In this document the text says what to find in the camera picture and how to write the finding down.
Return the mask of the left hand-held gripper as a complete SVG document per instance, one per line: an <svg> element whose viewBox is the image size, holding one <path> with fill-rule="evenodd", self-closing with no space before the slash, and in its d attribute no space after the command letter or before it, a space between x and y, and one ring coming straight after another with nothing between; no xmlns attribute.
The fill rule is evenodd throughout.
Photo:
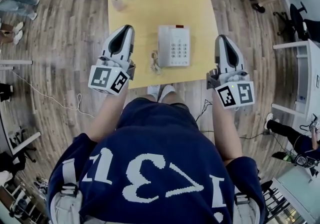
<svg viewBox="0 0 320 224"><path fill-rule="evenodd" d="M131 60L135 30L131 25L116 29L104 42L102 54L91 66L88 87L100 93L117 96L130 80L136 65Z"/></svg>

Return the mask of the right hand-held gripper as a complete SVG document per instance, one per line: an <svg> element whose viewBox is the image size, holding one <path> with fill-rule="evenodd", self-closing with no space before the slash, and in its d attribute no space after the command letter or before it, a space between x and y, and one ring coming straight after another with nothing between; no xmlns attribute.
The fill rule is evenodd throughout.
<svg viewBox="0 0 320 224"><path fill-rule="evenodd" d="M216 68L206 74L206 88L217 92L224 109L255 103L254 83L245 70L244 57L238 46L227 36L215 40Z"/></svg>

